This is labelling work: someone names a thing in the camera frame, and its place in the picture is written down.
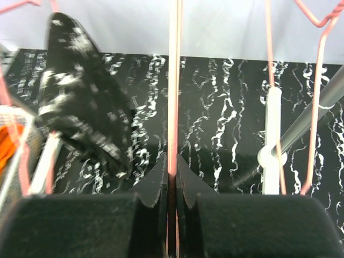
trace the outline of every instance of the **orange object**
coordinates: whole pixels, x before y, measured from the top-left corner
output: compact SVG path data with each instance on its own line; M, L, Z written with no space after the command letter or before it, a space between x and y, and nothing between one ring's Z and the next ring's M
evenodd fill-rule
M18 130L18 134L21 135L24 130L24 126L21 124L15 124ZM15 153L17 146L11 140L10 133L8 130L9 125L3 125L0 127L0 175L4 171L4 168L8 160Z

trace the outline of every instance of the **white plastic post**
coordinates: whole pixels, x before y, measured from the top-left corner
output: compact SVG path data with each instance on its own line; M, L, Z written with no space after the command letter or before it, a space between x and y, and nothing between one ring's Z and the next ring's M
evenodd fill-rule
M46 178L49 167L54 155L54 163L60 154L62 141L58 135L49 134L45 143L41 158L39 159L33 180L30 186L30 194L44 194L46 186Z
M268 90L265 121L265 146L259 151L257 159L263 168L263 194L280 194L280 166L278 158L272 156L271 150L277 144L281 133L281 97L282 91L273 87ZM286 153L282 155L286 162Z

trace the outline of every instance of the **white wall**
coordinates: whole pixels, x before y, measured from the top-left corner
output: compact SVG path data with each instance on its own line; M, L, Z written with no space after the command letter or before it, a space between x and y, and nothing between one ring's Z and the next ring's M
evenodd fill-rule
M19 0L0 0L0 8ZM101 51L168 54L170 0L57 0L78 19ZM323 29L293 0L271 0L274 59L315 62ZM339 0L304 0L322 19ZM45 48L48 0L0 16L0 43ZM264 0L184 0L182 55L266 60ZM326 63L344 63L344 18L328 37Z

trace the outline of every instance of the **black and white cloth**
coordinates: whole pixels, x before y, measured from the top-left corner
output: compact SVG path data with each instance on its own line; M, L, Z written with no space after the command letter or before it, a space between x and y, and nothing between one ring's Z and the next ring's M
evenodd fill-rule
M101 166L114 180L127 178L133 157L126 94L77 20L55 13L48 34L38 115L83 160Z

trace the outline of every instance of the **black countertop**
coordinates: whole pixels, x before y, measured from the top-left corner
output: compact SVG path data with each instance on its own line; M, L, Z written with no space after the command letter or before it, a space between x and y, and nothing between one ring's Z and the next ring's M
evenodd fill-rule
M40 75L46 51L22 49L7 73L10 91L38 109ZM168 57L109 54L103 60L110 74L127 90L136 115L133 123L134 171L120 189L92 165L78 161L62 147L55 166L55 193L125 191L155 165L167 146ZM323 87L340 68L324 65ZM311 102L315 65L275 62L275 81L282 89L282 134ZM266 61L181 58L179 153L192 171L219 193L257 194L261 169L256 156L264 142L268 90ZM338 102L319 122L316 168L309 194L319 199L344 239L344 123ZM305 182L309 134L288 152L284 166L287 192L298 194ZM258 171L254 177L249 175ZM233 182L250 178L233 188Z

